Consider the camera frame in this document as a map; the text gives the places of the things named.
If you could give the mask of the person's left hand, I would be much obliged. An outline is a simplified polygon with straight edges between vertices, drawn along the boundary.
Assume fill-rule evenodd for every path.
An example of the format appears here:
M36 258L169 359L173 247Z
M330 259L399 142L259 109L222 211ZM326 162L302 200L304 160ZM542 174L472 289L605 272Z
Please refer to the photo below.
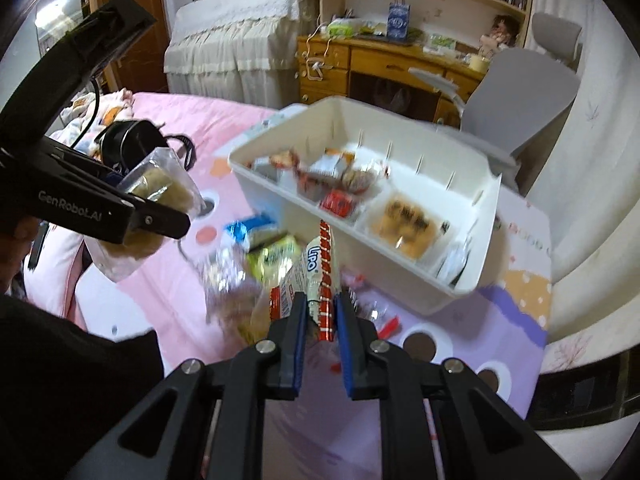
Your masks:
M0 289L2 294L11 286L14 276L20 270L21 262L29 253L35 240L40 221L27 217L19 222L12 234L1 235L0 252Z

